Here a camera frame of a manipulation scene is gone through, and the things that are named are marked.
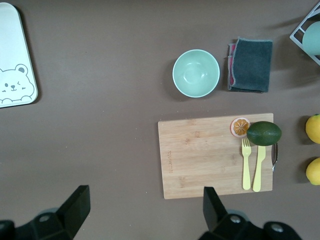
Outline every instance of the cutting board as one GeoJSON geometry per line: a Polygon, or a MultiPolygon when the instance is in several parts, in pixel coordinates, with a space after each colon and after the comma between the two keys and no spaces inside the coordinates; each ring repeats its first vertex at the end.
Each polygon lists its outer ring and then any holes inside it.
{"type": "MultiPolygon", "coordinates": [[[[242,188],[241,138],[231,134],[238,117],[251,123],[274,121],[273,113],[159,121],[159,146],[165,199],[203,197],[204,186],[218,195],[254,193],[242,188]]],[[[251,143],[249,169],[251,187],[258,147],[251,143]]],[[[273,187],[272,146],[266,147],[262,162],[261,192],[273,187]]]]}

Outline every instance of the cartoon bear face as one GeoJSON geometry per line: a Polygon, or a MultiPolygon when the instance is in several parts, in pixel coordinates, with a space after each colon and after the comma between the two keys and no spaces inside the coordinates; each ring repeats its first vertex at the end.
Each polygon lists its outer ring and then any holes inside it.
{"type": "Polygon", "coordinates": [[[15,69],[2,71],[0,69],[0,103],[6,101],[21,101],[24,97],[31,98],[35,92],[30,82],[28,68],[18,64],[15,69]]]}

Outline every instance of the yellow fork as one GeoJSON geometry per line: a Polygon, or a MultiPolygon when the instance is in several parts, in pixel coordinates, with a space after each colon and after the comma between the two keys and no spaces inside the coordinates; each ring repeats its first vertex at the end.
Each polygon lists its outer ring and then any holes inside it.
{"type": "Polygon", "coordinates": [[[251,188],[250,181],[250,171],[249,171],[249,156],[251,154],[251,146],[249,139],[242,138],[242,155],[243,155],[243,177],[242,177],[242,187],[244,190],[249,190],[251,188]]]}

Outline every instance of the mint green bowl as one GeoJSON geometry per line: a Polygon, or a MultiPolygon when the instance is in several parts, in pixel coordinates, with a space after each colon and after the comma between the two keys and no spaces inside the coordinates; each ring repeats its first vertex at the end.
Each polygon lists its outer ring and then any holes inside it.
{"type": "Polygon", "coordinates": [[[191,98],[201,98],[211,93],[219,82],[217,60],[209,52],[193,49],[176,60],[172,71],[176,88],[191,98]]]}

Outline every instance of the tray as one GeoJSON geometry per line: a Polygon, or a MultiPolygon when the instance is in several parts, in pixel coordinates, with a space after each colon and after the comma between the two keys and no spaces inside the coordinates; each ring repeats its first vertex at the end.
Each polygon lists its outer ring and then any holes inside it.
{"type": "Polygon", "coordinates": [[[17,9],[0,2],[0,108],[32,103],[37,85],[17,9]]]}

